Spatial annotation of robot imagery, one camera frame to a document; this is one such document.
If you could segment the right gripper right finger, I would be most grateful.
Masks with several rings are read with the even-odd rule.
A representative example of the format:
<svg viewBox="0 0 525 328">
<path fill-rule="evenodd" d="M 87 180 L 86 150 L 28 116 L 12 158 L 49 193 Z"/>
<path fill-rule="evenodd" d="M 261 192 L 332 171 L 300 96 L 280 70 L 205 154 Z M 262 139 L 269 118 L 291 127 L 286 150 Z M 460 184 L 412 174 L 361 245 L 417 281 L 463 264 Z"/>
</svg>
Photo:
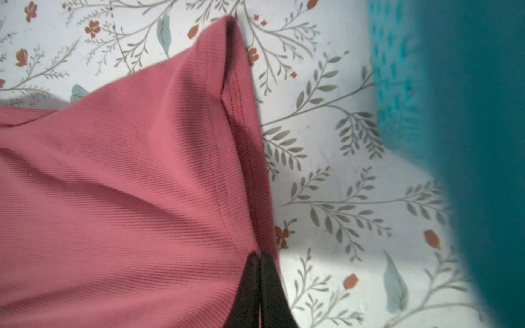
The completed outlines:
<svg viewBox="0 0 525 328">
<path fill-rule="evenodd" d="M 298 328 L 273 258 L 261 254 L 261 325 L 263 328 Z"/>
</svg>

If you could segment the pink tank top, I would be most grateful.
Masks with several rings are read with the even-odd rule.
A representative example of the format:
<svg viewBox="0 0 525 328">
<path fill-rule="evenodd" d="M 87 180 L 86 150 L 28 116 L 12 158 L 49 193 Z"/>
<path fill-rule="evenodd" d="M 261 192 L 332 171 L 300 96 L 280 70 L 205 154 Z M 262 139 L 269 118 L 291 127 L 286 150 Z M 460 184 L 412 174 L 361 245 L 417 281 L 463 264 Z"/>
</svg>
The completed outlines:
<svg viewBox="0 0 525 328">
<path fill-rule="evenodd" d="M 1 109 L 2 327 L 221 327 L 277 255 L 235 19 L 57 111 Z"/>
</svg>

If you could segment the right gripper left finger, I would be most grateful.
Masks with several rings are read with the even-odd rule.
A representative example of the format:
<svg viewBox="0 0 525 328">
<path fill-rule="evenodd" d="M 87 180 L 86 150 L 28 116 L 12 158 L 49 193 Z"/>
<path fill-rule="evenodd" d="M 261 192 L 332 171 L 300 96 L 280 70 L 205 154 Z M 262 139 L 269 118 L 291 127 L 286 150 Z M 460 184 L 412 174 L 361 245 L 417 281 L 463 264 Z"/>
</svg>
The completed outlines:
<svg viewBox="0 0 525 328">
<path fill-rule="evenodd" d="M 261 306 L 261 273 L 257 253 L 246 260 L 234 303 L 224 328 L 257 328 Z"/>
</svg>

